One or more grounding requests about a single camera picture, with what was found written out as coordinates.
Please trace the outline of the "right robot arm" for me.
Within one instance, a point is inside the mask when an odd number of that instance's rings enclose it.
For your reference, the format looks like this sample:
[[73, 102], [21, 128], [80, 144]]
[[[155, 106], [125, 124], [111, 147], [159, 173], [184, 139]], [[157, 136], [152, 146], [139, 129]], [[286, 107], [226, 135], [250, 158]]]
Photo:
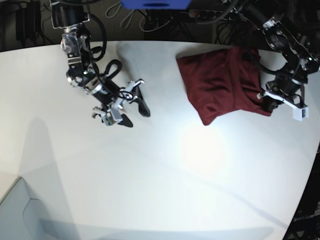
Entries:
[[[100, 117], [106, 126], [121, 125], [133, 127], [132, 121], [122, 113], [125, 102], [138, 105], [138, 112], [149, 118], [151, 111], [140, 90], [143, 79], [131, 80], [126, 87], [119, 87], [114, 81], [123, 68], [120, 60], [113, 59], [100, 72], [97, 62], [102, 60], [107, 50], [107, 32], [102, 21], [85, 10], [92, 0], [52, 0], [51, 22], [54, 29], [63, 30], [61, 49], [67, 56], [66, 79], [74, 88], [82, 89], [93, 96], [100, 106], [92, 109], [92, 118]], [[102, 35], [102, 45], [91, 47], [91, 33], [85, 24], [94, 21]]]

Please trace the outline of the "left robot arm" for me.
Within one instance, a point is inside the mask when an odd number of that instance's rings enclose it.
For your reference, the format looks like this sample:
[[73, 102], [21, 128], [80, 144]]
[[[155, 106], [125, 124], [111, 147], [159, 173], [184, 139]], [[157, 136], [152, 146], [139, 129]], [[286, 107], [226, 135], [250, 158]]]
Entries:
[[281, 69], [270, 70], [259, 61], [253, 63], [274, 80], [265, 83], [259, 99], [268, 99], [269, 108], [285, 104], [292, 108], [293, 119], [303, 121], [309, 117], [305, 104], [304, 86], [308, 76], [320, 70], [320, 51], [317, 40], [298, 30], [286, 16], [276, 0], [225, 0], [227, 9], [220, 16], [234, 12], [261, 31], [268, 46], [282, 54], [286, 63]]

